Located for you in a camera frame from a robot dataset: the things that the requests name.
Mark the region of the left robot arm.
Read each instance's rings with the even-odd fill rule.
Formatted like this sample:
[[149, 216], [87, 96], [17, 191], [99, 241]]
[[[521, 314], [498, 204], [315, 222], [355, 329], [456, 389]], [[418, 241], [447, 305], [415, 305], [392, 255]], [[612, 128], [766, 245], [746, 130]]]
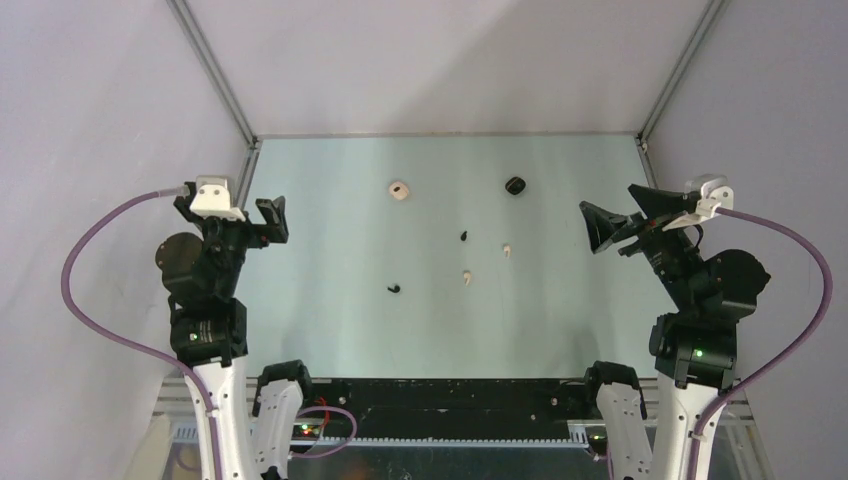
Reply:
[[312, 411], [316, 390], [293, 360], [264, 368], [247, 401], [247, 309], [235, 296], [250, 249], [285, 244], [285, 199], [255, 202], [263, 223], [235, 205], [225, 177], [200, 176], [174, 206], [198, 233], [160, 244], [155, 263], [168, 291], [170, 345], [186, 367], [205, 479], [285, 479], [296, 416]]

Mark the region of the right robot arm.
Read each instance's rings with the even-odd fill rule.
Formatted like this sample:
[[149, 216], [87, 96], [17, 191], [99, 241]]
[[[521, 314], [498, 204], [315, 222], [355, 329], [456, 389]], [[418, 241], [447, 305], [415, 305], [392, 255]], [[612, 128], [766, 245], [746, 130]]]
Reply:
[[723, 409], [713, 401], [734, 385], [737, 325], [757, 308], [770, 280], [762, 264], [743, 250], [700, 255], [685, 228], [700, 230], [735, 195], [723, 178], [683, 192], [633, 184], [639, 212], [624, 215], [580, 203], [590, 248], [619, 244], [625, 257], [641, 254], [661, 281], [676, 311], [659, 316], [648, 350], [658, 388], [657, 430], [646, 431], [644, 395], [635, 370], [597, 361], [584, 376], [585, 411], [606, 427], [608, 471], [614, 479], [704, 479]]

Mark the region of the black earbud charging case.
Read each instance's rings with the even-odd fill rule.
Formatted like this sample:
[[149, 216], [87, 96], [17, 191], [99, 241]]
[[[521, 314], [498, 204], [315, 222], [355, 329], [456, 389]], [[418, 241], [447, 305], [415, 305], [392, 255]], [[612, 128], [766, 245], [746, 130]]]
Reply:
[[526, 188], [526, 180], [518, 176], [510, 178], [504, 185], [505, 191], [512, 196], [521, 195], [526, 190]]

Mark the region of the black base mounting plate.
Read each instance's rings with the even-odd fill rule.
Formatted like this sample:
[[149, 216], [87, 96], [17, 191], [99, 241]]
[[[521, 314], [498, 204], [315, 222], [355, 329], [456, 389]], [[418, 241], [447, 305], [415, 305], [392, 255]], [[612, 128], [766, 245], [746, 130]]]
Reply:
[[555, 442], [601, 417], [602, 381], [582, 379], [315, 379], [304, 406], [351, 413], [362, 441]]

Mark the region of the aluminium frame rail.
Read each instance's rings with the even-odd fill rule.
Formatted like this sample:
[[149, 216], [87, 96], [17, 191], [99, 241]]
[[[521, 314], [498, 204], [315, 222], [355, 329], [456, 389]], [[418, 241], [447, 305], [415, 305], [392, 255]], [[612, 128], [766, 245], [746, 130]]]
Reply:
[[[319, 378], [315, 400], [350, 412], [354, 445], [580, 445], [604, 432], [599, 411], [578, 380]], [[153, 418], [193, 420], [182, 380], [166, 378]]]

